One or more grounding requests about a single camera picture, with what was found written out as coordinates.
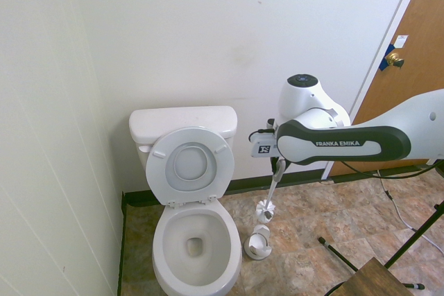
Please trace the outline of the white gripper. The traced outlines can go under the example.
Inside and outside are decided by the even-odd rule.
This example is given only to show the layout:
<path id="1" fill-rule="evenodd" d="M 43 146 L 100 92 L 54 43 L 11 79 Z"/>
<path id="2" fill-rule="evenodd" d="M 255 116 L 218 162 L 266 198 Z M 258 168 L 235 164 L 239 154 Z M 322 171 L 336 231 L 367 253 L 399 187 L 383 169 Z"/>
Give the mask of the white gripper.
<path id="1" fill-rule="evenodd" d="M 274 177 L 276 173 L 276 157 L 278 157 L 275 135 L 273 133 L 253 133 L 250 142 L 253 145 L 251 150 L 252 157 L 270 157 L 272 177 Z"/>

